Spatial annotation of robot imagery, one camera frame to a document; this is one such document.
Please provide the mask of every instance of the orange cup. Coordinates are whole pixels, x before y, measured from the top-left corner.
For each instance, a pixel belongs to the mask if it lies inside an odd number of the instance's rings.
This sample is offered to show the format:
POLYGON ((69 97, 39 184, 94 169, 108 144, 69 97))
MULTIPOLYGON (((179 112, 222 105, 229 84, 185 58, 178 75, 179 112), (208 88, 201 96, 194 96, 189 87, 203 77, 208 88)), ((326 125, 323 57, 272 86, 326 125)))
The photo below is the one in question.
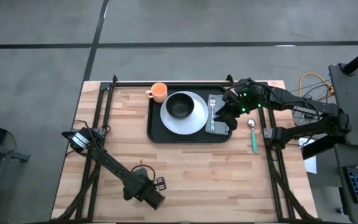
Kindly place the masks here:
POLYGON ((168 87, 164 83, 154 83, 151 90, 146 91, 146 97, 153 98, 157 103, 162 103, 168 97, 168 87))

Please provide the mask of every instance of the black bowl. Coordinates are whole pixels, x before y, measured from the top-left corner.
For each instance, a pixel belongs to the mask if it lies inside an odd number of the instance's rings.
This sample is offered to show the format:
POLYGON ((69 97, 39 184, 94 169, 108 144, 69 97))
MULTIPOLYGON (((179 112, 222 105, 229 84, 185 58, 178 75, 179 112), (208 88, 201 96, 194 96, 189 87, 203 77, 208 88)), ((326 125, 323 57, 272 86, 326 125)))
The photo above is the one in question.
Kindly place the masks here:
POLYGON ((174 118, 186 118, 194 110, 194 101, 184 93, 175 93, 168 98, 167 111, 174 118))

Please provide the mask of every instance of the white paper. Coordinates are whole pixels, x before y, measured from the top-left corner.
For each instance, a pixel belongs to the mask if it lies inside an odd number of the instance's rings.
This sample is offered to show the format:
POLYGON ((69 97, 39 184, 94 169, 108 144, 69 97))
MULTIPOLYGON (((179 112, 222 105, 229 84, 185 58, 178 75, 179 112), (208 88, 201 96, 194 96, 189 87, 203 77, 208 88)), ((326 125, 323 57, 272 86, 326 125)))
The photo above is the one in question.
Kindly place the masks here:
MULTIPOLYGON (((308 138, 300 138, 299 139, 299 145, 303 145, 305 142, 307 142, 308 138)), ((310 143, 313 143, 314 140, 310 139, 310 141, 305 144, 305 146, 307 146, 310 143)), ((304 161, 305 162, 305 167, 306 167, 306 171, 312 174, 317 174, 317 163, 316 163, 316 156, 313 156, 307 160, 304 161)))

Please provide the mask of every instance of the wooden table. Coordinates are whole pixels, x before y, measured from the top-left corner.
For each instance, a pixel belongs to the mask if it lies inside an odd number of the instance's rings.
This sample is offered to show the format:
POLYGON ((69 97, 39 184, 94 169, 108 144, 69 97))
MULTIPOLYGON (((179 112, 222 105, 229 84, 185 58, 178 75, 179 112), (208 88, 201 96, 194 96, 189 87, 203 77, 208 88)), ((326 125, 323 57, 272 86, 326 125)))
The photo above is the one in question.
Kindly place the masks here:
MULTIPOLYGON (((76 119, 92 123, 100 82, 85 82, 76 119)), ((268 81, 284 88, 283 81, 268 81)), ((94 221, 96 222, 273 222, 277 221, 264 141, 257 110, 238 119, 238 129, 221 144, 156 144, 146 135, 149 101, 146 87, 115 87, 105 148, 131 169, 152 166, 164 176, 163 205, 154 211, 145 202, 122 198, 122 182, 102 167, 94 221), (258 153, 252 152, 247 120, 257 122, 258 153)), ((101 110, 102 123, 104 108, 101 110)), ((277 126, 292 127, 290 111, 275 111, 277 126)), ((317 216, 305 165, 298 146, 283 150, 290 188, 313 216, 317 216)), ((64 163, 52 218, 58 217, 78 193, 85 158, 70 154, 64 163)), ((288 217, 280 191, 284 217, 288 217)))

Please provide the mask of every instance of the cup handle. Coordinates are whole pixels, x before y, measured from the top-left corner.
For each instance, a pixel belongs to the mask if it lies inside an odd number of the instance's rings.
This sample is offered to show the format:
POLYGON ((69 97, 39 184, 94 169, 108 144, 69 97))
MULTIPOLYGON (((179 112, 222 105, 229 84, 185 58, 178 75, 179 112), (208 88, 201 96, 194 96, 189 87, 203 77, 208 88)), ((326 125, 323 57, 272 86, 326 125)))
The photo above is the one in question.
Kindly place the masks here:
POLYGON ((147 98, 153 98, 153 93, 150 90, 146 91, 146 97, 147 98))

